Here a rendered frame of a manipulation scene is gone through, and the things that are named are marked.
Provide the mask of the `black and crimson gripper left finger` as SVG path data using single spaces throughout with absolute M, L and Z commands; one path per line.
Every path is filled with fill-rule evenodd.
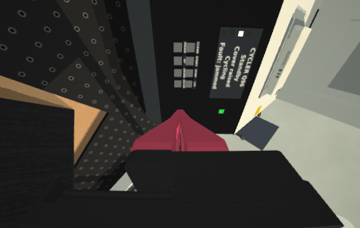
M 137 138 L 131 151 L 136 149 L 170 149 L 179 152 L 180 109 L 165 122 Z M 130 151 L 130 152 L 131 152 Z

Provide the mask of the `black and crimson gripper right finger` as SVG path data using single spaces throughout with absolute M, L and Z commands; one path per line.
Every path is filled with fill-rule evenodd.
M 229 151 L 225 140 L 191 119 L 180 109 L 180 137 L 182 152 Z

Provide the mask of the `cream benchtop instrument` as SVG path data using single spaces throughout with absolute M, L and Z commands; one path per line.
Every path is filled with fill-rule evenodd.
M 147 117 L 235 134 L 276 98 L 360 129 L 360 0 L 126 0 Z M 265 95 L 295 25 L 311 30 Z

